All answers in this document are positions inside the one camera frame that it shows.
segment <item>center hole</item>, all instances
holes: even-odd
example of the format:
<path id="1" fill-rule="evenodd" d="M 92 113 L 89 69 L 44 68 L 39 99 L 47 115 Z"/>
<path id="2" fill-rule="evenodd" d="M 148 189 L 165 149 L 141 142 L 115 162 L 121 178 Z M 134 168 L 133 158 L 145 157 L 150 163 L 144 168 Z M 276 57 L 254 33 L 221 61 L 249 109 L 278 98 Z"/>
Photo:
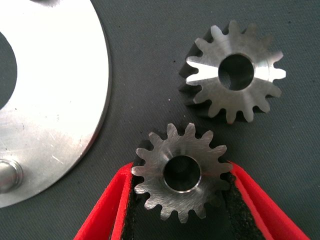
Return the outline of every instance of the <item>center hole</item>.
<path id="1" fill-rule="evenodd" d="M 2 109 L 15 90 L 17 82 L 17 63 L 14 51 L 0 32 L 0 109 Z"/>
<path id="2" fill-rule="evenodd" d="M 191 157 L 176 156 L 166 164 L 163 174 L 170 188 L 176 191 L 188 191 L 198 183 L 200 168 Z"/>
<path id="3" fill-rule="evenodd" d="M 245 89 L 254 78 L 255 70 L 248 58 L 240 54 L 228 56 L 219 66 L 218 75 L 222 85 L 230 90 Z"/>

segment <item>aluminum plate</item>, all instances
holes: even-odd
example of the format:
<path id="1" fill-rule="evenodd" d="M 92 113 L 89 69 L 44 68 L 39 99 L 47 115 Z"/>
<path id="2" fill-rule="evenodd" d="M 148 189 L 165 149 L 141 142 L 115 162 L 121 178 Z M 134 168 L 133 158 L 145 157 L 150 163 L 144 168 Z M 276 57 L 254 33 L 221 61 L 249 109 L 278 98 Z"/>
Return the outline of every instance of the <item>aluminum plate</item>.
<path id="1" fill-rule="evenodd" d="M 2 208 L 45 190 L 86 153 L 108 104 L 110 61 L 90 0 L 0 0 L 0 32 L 17 64 L 0 110 L 0 159 L 23 170 L 20 186 L 0 193 Z"/>

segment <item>metal gear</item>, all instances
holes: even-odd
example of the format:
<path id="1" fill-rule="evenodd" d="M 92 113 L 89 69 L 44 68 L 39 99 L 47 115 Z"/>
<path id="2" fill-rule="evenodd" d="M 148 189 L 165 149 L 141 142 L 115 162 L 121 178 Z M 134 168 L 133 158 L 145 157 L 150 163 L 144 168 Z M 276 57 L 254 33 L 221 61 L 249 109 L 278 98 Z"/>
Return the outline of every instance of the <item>metal gear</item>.
<path id="1" fill-rule="evenodd" d="M 145 165 L 134 166 L 131 169 L 133 175 L 144 178 L 144 182 L 135 186 L 134 191 L 137 194 L 150 194 L 150 198 L 144 204 L 147 210 L 153 209 L 156 205 L 162 206 L 162 220 L 168 219 L 172 211 L 177 211 L 180 222 L 186 223 L 190 210 L 194 210 L 197 216 L 203 219 L 206 217 L 204 204 L 218 206 L 220 201 L 215 192 L 228 190 L 230 187 L 220 176 L 229 172 L 232 165 L 218 161 L 227 147 L 220 145 L 214 149 L 210 148 L 209 144 L 214 135 L 210 130 L 201 138 L 196 138 L 195 134 L 196 128 L 193 123 L 187 125 L 184 135 L 179 135 L 177 128 L 170 123 L 167 125 L 167 139 L 163 140 L 151 132 L 149 140 L 153 150 L 136 150 L 136 154 L 145 160 Z M 199 167 L 199 178 L 190 189 L 173 189 L 165 177 L 166 166 L 178 156 L 191 158 Z"/>
<path id="2" fill-rule="evenodd" d="M 273 84 L 275 79 L 286 77 L 286 71 L 274 68 L 274 63 L 283 57 L 281 51 L 270 52 L 268 47 L 272 37 L 256 38 L 257 26 L 249 24 L 244 32 L 236 21 L 230 21 L 228 33 L 224 34 L 216 25 L 210 28 L 208 42 L 202 38 L 195 40 L 195 45 L 203 53 L 202 56 L 189 56 L 186 63 L 198 69 L 198 73 L 186 78 L 186 84 L 201 86 L 202 89 L 194 96 L 193 104 L 211 101 L 207 115 L 216 116 L 221 109 L 226 110 L 226 120 L 232 124 L 238 111 L 242 111 L 244 118 L 251 122 L 254 119 L 253 107 L 258 106 L 263 112 L 269 112 L 270 106 L 266 96 L 280 97 L 281 90 Z M 253 67 L 248 84 L 243 85 L 241 79 L 236 79 L 242 86 L 239 89 L 225 87 L 220 79 L 219 70 L 224 60 L 230 56 L 246 58 Z"/>

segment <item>gray fabric surface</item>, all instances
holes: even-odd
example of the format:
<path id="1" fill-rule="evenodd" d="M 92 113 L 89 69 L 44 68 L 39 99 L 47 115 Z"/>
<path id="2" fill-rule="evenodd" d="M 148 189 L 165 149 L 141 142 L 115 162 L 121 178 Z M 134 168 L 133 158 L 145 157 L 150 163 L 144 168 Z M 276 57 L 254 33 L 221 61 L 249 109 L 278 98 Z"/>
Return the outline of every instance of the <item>gray fabric surface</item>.
<path id="1" fill-rule="evenodd" d="M 168 123 L 181 121 L 213 130 L 214 144 L 228 147 L 225 157 L 242 166 L 308 236 L 320 239 L 320 2 L 92 3 L 105 26 L 112 60 L 104 125 L 86 156 L 59 182 L 29 200 L 0 209 L 0 239 L 72 239 L 116 171 L 135 158 L 140 141 L 154 128 L 163 132 Z M 257 23 L 260 36 L 274 35 L 270 49 L 283 51 L 277 67 L 287 71 L 287 78 L 275 82 L 282 96 L 268 99 L 270 113 L 256 113 L 252 123 L 227 125 L 200 118 L 182 104 L 178 86 L 184 80 L 178 72 L 197 37 L 211 25 L 223 28 L 232 19 L 242 28 Z M 160 220 L 138 222 L 143 227 L 136 230 L 137 239 L 150 239 L 151 230 L 144 228 L 154 228 L 156 239 L 166 239 L 168 234 L 157 231 L 163 229 L 161 224 Z M 183 231 L 177 226 L 166 229 L 175 238 Z M 197 231 L 208 232 L 206 226 Z"/>

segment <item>shiny metal surface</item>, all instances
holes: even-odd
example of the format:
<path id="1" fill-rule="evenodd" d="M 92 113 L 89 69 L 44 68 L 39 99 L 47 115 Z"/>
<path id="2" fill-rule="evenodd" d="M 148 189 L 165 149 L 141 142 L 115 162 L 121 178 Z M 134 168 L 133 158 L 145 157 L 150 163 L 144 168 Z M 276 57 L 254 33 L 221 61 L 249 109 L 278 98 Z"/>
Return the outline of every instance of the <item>shiny metal surface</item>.
<path id="1" fill-rule="evenodd" d="M 23 179 L 23 171 L 16 161 L 0 159 L 0 194 L 19 187 Z"/>
<path id="2" fill-rule="evenodd" d="M 20 186 L 0 194 L 5 207 L 45 190 L 86 153 L 109 101 L 110 62 L 90 0 L 1 0 L 0 32 L 17 63 L 0 110 L 0 159 L 23 170 Z"/>
<path id="3" fill-rule="evenodd" d="M 135 186 L 134 191 L 137 194 L 150 194 L 150 198 L 144 204 L 146 209 L 152 209 L 156 205 L 162 206 L 162 220 L 168 219 L 172 211 L 177 211 L 180 222 L 186 223 L 190 210 L 194 210 L 199 218 L 203 219 L 206 217 L 204 204 L 219 205 L 219 198 L 215 192 L 229 189 L 229 183 L 220 179 L 220 175 L 229 172 L 232 165 L 218 162 L 218 158 L 226 152 L 227 147 L 209 147 L 213 138 L 212 131 L 207 131 L 200 139 L 196 138 L 195 134 L 193 123 L 188 124 L 184 135 L 179 135 L 171 123 L 167 126 L 167 139 L 163 140 L 153 132 L 149 134 L 153 150 L 136 150 L 136 154 L 145 160 L 145 165 L 134 166 L 131 169 L 132 174 L 144 178 L 144 182 Z M 166 183 L 166 165 L 178 156 L 193 159 L 200 169 L 198 181 L 190 189 L 176 190 Z"/>
<path id="4" fill-rule="evenodd" d="M 272 38 L 266 36 L 257 39 L 256 31 L 256 25 L 250 24 L 245 32 L 241 32 L 237 22 L 232 20 L 227 34 L 214 25 L 210 28 L 209 40 L 213 39 L 212 42 L 201 38 L 195 40 L 197 48 L 203 54 L 186 58 L 188 65 L 198 69 L 198 73 L 186 78 L 186 84 L 201 86 L 201 90 L 193 98 L 193 103 L 200 104 L 210 100 L 207 112 L 210 118 L 216 116 L 221 109 L 225 109 L 229 124 L 235 121 L 238 111 L 242 111 L 245 119 L 251 122 L 254 119 L 253 107 L 258 106 L 263 112 L 269 112 L 270 106 L 266 96 L 281 95 L 281 90 L 273 84 L 273 81 L 286 76 L 283 69 L 274 68 L 274 63 L 279 61 L 283 54 L 281 51 L 268 51 Z M 235 89 L 225 87 L 219 73 L 223 61 L 230 56 L 246 58 L 252 64 L 252 66 L 240 65 L 239 68 L 242 68 L 240 76 L 239 74 L 231 76 L 232 73 L 229 73 L 231 80 L 234 77 L 234 80 L 238 81 L 237 84 L 242 85 Z M 237 64 L 236 61 L 231 61 L 229 67 L 236 68 Z M 252 72 L 246 72 L 244 67 L 253 68 Z M 243 84 L 241 78 L 247 80 L 249 78 L 249 81 Z"/>

